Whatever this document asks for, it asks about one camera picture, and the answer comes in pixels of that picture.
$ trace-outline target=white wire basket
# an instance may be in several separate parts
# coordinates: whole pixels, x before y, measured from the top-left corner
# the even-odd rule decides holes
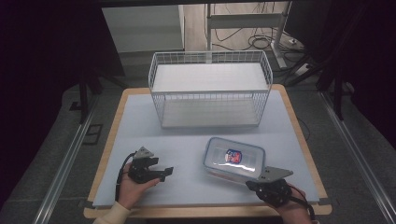
[[[157,52],[148,74],[163,128],[258,126],[272,82],[262,50]]]

